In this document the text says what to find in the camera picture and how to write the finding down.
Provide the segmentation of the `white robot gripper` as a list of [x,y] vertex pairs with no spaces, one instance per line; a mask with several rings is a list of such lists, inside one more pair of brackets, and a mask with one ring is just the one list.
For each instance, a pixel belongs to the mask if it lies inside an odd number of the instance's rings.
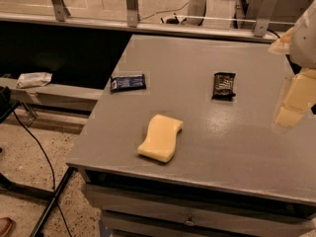
[[291,61],[303,68],[296,74],[276,113],[275,123],[294,127],[316,104],[316,0],[269,49],[272,54],[290,54]]

